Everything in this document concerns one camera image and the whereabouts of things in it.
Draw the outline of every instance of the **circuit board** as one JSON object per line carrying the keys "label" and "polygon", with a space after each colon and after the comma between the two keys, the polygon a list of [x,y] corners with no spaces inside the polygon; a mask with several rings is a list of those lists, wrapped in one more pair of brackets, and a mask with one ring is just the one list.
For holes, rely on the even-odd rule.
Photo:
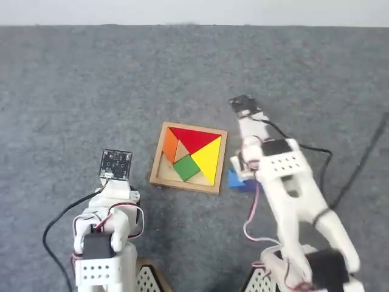
{"label": "circuit board", "polygon": [[105,149],[100,164],[99,177],[128,181],[132,157],[133,153],[129,151]]}

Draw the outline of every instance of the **yellow triangle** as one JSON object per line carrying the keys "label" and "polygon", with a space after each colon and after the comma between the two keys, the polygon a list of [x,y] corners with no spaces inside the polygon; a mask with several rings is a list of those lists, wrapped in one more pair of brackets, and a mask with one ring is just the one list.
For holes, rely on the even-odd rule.
{"label": "yellow triangle", "polygon": [[202,147],[191,156],[212,185],[215,184],[220,144],[221,137],[218,137],[216,140],[213,140],[208,145]]}

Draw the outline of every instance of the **white wall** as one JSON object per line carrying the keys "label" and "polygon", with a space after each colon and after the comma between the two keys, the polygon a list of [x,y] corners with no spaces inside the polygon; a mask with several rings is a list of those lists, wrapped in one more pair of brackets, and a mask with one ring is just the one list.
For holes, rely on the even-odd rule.
{"label": "white wall", "polygon": [[389,26],[389,0],[0,0],[0,25]]}

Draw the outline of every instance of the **perforated panel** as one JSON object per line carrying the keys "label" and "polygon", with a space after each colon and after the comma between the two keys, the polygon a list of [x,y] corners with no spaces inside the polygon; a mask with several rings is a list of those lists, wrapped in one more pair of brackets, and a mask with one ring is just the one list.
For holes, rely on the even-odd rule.
{"label": "perforated panel", "polygon": [[281,178],[300,172],[312,171],[305,157],[299,151],[261,158],[260,169],[266,179]]}
{"label": "perforated panel", "polygon": [[137,277],[137,292],[162,292],[158,280],[149,266],[143,266]]}
{"label": "perforated panel", "polygon": [[75,280],[79,285],[109,285],[122,281],[120,257],[97,260],[77,260]]}
{"label": "perforated panel", "polygon": [[275,282],[265,277],[266,273],[262,268],[255,269],[244,292],[275,292]]}

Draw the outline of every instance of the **beige triangle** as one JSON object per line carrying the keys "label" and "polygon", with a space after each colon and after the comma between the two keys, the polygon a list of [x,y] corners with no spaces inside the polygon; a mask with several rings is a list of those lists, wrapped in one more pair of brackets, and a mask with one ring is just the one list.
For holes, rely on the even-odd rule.
{"label": "beige triangle", "polygon": [[188,154],[189,154],[188,150],[185,148],[183,143],[180,140],[178,140],[176,156],[174,157],[174,162],[177,162],[178,160],[180,160],[181,158],[185,157]]}
{"label": "beige triangle", "polygon": [[186,181],[186,183],[201,184],[203,186],[213,186],[213,184],[210,183],[209,179],[207,179],[202,172],[199,172],[196,175],[192,176]]}
{"label": "beige triangle", "polygon": [[157,177],[162,179],[169,179],[171,181],[182,181],[182,179],[164,154],[162,154],[160,157]]}

